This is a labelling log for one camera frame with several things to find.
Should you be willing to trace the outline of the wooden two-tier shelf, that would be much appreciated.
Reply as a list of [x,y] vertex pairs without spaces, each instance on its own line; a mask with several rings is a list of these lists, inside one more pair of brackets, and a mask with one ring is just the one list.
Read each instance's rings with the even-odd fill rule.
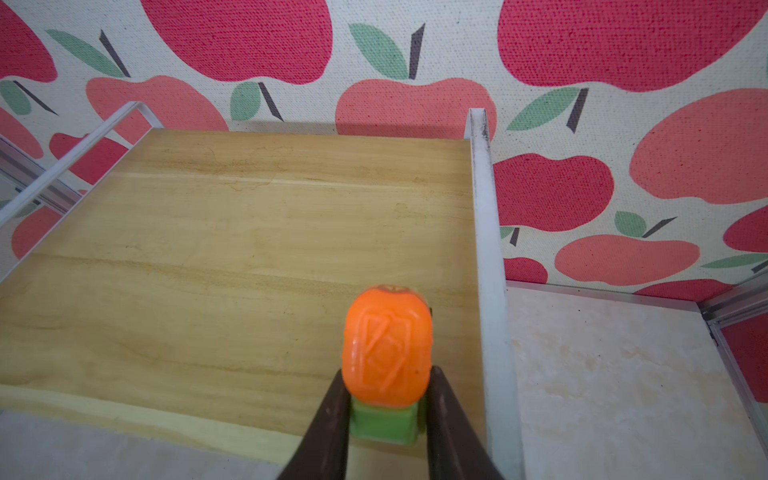
[[496,467],[525,475],[490,159],[456,140],[153,124],[1,280],[1,406],[281,463],[370,286],[432,308]]

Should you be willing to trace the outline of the aluminium frame post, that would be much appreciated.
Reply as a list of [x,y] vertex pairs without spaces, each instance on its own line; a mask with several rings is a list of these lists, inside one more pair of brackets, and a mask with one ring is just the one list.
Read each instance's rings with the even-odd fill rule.
[[767,447],[767,274],[699,304],[758,440]]
[[[1,138],[1,177],[9,180],[18,193],[32,184],[45,169],[26,153]],[[65,214],[82,198],[82,194],[67,186],[61,180],[53,181],[33,202],[45,205]]]

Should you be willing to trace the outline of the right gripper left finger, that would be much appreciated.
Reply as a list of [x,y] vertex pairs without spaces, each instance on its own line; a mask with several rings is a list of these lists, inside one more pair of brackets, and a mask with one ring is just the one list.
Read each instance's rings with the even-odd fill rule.
[[278,480],[344,480],[347,472],[351,395],[338,371],[307,431]]

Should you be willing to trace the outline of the left aluminium frame post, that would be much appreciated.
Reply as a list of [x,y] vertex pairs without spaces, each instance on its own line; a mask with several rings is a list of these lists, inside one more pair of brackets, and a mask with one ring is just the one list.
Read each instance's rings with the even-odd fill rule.
[[[32,184],[45,169],[26,153],[1,138],[1,177],[9,180],[18,193]],[[65,214],[82,198],[82,194],[67,186],[61,180],[53,181],[33,202],[45,205]]]

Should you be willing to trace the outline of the green orange mixer truck toy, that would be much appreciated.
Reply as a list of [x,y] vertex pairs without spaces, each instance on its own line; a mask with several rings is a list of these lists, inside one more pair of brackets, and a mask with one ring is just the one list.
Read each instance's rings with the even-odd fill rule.
[[378,285],[350,306],[341,373],[351,395],[350,433],[409,446],[425,429],[432,368],[432,310],[416,291]]

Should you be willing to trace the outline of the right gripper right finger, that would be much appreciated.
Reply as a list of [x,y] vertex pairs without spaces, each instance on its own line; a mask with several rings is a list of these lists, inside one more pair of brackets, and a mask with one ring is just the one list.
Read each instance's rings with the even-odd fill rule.
[[426,434],[431,480],[503,479],[438,366],[426,391]]

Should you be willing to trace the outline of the right aluminium frame post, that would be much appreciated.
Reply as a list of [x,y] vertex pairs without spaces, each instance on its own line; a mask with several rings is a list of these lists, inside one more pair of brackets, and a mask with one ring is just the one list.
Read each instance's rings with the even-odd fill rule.
[[758,440],[767,447],[767,274],[699,304]]

